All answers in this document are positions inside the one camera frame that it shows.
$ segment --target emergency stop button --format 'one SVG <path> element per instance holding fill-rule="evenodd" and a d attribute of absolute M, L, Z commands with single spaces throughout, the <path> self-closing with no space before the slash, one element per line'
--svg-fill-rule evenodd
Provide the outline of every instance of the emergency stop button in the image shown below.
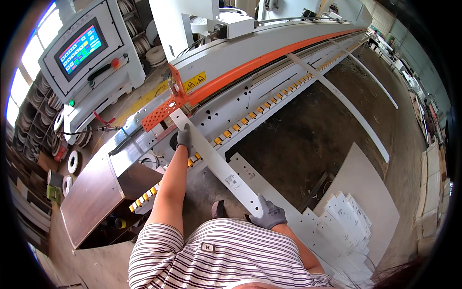
<path fill-rule="evenodd" d="M 119 61 L 119 58 L 114 58 L 112 61 L 111 61 L 111 66 L 114 67 L 114 69 L 117 69 L 119 66 L 120 66 L 120 61 Z"/>

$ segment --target gloved hand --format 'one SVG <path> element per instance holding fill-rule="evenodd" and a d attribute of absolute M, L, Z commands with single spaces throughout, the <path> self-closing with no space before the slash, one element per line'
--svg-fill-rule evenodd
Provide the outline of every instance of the gloved hand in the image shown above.
<path fill-rule="evenodd" d="M 178 140 L 178 144 L 176 145 L 176 148 L 178 148 L 179 145 L 184 145 L 188 149 L 188 156 L 191 155 L 191 132 L 189 131 L 189 123 L 184 125 L 184 130 L 178 131 L 178 136 L 176 137 Z"/>
<path fill-rule="evenodd" d="M 271 230 L 278 224 L 287 224 L 286 213 L 283 208 L 275 206 L 271 201 L 267 201 L 262 194 L 258 194 L 263 215 L 261 218 L 249 216 L 252 223 L 255 225 Z"/>

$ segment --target touchscreen display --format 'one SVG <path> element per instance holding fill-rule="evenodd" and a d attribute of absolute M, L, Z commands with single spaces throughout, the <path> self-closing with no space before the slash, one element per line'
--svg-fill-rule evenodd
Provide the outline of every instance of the touchscreen display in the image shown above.
<path fill-rule="evenodd" d="M 85 59 L 102 46 L 95 26 L 88 27 L 59 56 L 67 74 L 71 74 Z"/>

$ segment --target striped shirt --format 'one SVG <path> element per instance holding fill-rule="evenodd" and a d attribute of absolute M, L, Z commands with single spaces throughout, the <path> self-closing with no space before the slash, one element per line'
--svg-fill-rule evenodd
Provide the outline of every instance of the striped shirt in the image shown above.
<path fill-rule="evenodd" d="M 232 288 L 243 280 L 333 287 L 327 275 L 303 267 L 292 239 L 239 219 L 207 221 L 186 242 L 169 225 L 146 225 L 130 256 L 128 278 L 131 289 Z"/>

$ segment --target orange metal guard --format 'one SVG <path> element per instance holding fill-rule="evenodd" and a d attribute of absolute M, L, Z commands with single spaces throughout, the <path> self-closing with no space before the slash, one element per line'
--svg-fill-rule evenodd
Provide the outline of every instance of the orange metal guard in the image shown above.
<path fill-rule="evenodd" d="M 236 67 L 235 69 L 228 71 L 227 73 L 223 74 L 220 77 L 213 79 L 212 81 L 206 83 L 204 86 L 199 87 L 198 89 L 194 90 L 190 94 L 186 94 L 183 88 L 183 82 L 181 81 L 180 74 L 178 70 L 176 70 L 171 64 L 170 70 L 172 71 L 172 76 L 175 82 L 178 85 L 178 94 L 176 96 L 170 95 L 170 99 L 165 101 L 161 106 L 156 108 L 152 111 L 149 115 L 147 115 L 141 121 L 143 128 L 145 131 L 152 130 L 153 127 L 158 125 L 161 121 L 163 121 L 167 116 L 169 116 L 172 112 L 174 112 L 177 108 L 181 107 L 182 105 L 189 102 L 191 106 L 199 103 L 201 100 L 205 99 L 215 91 L 219 90 L 220 88 L 226 86 L 227 84 L 235 81 L 236 79 L 240 78 L 241 76 L 246 75 L 247 73 L 251 72 L 259 68 L 266 63 L 279 58 L 283 55 L 286 55 L 289 52 L 298 50 L 308 45 L 315 44 L 317 42 L 337 37 L 340 35 L 344 35 L 347 33 L 362 31 L 365 29 L 355 29 L 355 30 L 348 30 L 348 31 L 340 31 L 336 33 L 330 33 L 326 35 L 317 36 L 314 38 L 306 39 L 291 45 L 287 45 L 285 47 L 279 48 L 278 50 L 269 52 L 265 55 L 257 57 L 243 65 Z"/>

